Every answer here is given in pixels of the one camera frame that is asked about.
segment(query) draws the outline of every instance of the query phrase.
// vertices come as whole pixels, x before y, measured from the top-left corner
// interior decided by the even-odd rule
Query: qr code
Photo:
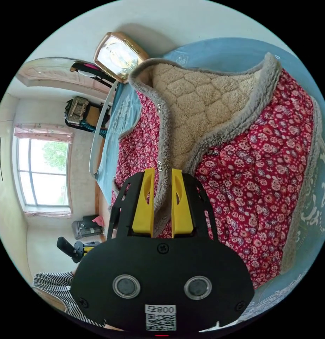
[[[176,314],[146,314],[146,330],[176,331]]]

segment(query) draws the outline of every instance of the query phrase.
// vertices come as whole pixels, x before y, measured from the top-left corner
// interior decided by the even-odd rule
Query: window
[[[17,171],[25,206],[69,207],[68,143],[18,139]]]

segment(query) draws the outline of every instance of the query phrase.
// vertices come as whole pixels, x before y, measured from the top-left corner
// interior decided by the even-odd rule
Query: screw
[[[159,244],[158,245],[158,252],[160,254],[166,254],[169,250],[169,247],[167,244]]]
[[[235,310],[237,312],[241,312],[244,308],[246,307],[246,303],[244,301],[240,301],[239,303],[237,303],[237,305],[235,306]]]
[[[79,298],[79,304],[80,304],[83,308],[88,308],[88,302],[87,302],[87,300],[85,300],[84,298]]]

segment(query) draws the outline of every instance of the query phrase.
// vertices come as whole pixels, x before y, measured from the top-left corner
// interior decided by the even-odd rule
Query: person
[[[76,269],[64,273],[37,273],[34,275],[32,288],[45,302],[71,317],[98,327],[122,331],[106,323],[98,324],[80,311],[70,293],[75,272]]]

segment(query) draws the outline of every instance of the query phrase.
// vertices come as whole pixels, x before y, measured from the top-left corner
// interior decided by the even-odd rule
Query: alarm clock
[[[148,54],[125,34],[108,32],[96,49],[94,63],[114,79],[126,83],[128,75],[148,58]]]

